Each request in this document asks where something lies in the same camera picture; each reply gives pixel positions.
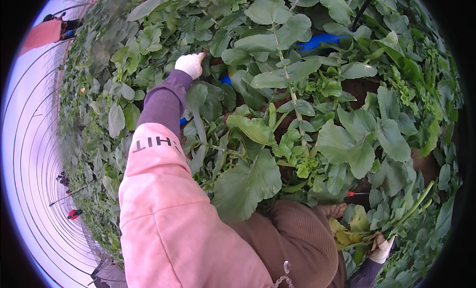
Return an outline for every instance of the greenhouse pole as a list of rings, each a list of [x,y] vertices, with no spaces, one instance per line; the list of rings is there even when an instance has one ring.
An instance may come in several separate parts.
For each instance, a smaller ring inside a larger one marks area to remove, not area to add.
[[[72,196],[72,195],[75,194],[75,193],[78,193],[79,191],[83,190],[84,188],[86,188],[86,185],[82,186],[81,188],[77,189],[76,191],[71,192],[70,194],[68,194],[67,196],[65,196],[65,197],[63,197],[63,198],[60,198],[60,199],[58,199],[57,201],[55,201],[55,202],[53,202],[53,203],[50,203],[49,207],[52,207],[53,204],[55,204],[55,203],[57,203],[57,202],[59,202],[59,201],[65,199],[65,198],[68,198],[69,196]]]

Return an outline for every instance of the blue irrigation pipe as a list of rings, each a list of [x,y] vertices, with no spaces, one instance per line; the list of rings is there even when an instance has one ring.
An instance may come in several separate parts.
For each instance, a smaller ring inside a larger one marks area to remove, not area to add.
[[[331,42],[338,44],[342,37],[347,37],[347,36],[337,36],[337,35],[331,35],[329,33],[315,35],[315,36],[312,36],[311,39],[308,42],[304,42],[304,43],[299,42],[297,45],[299,47],[302,47],[302,48],[298,49],[297,51],[298,52],[305,52],[305,51],[316,49],[316,48],[319,47],[319,44],[321,42],[324,42],[324,43],[327,43],[327,44],[329,44]],[[220,82],[229,84],[231,86],[231,79],[228,75],[222,77],[220,79]],[[181,126],[183,124],[185,124],[186,122],[187,122],[187,120],[185,118],[180,119],[180,125]]]

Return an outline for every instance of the black hose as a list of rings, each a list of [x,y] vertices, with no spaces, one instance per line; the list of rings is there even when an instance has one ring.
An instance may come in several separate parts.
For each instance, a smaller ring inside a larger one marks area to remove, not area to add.
[[[355,32],[355,30],[356,30],[356,28],[357,28],[357,22],[358,22],[358,20],[359,20],[359,18],[362,16],[362,14],[364,14],[364,11],[367,9],[367,7],[369,6],[370,2],[372,2],[372,0],[365,0],[364,5],[362,5],[362,8],[361,8],[360,11],[357,13],[356,19],[354,20],[354,24],[352,25],[352,31]]]

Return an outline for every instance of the red jacket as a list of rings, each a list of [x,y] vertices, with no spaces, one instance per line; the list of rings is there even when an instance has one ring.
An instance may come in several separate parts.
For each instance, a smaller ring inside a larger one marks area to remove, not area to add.
[[[68,216],[73,216],[75,213],[76,213],[76,210],[72,209],[71,211],[69,211]],[[74,220],[77,218],[78,218],[78,215],[74,215],[70,220]]]

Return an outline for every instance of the crystal keychain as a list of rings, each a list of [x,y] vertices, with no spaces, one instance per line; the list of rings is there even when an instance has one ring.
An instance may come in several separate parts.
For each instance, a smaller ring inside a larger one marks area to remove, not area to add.
[[[276,280],[276,283],[274,283],[273,288],[277,288],[283,280],[286,280],[286,283],[288,283],[288,288],[294,288],[294,285],[291,283],[291,279],[288,277],[288,273],[291,271],[291,263],[289,261],[284,261],[284,272],[286,273],[284,276],[281,276],[281,278]]]

